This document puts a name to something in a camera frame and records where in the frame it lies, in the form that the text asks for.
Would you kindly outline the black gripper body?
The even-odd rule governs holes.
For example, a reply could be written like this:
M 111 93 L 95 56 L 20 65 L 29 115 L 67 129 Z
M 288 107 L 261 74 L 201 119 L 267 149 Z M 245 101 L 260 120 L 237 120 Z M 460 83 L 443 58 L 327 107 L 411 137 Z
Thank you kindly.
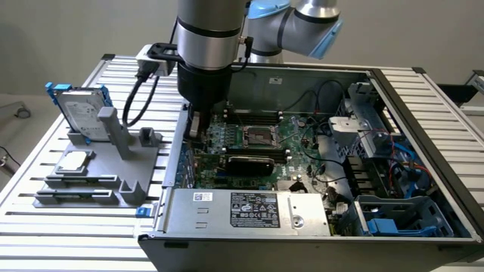
M 232 80 L 232 68 L 203 70 L 177 63 L 177 89 L 189 101 L 193 111 L 208 112 L 227 98 Z

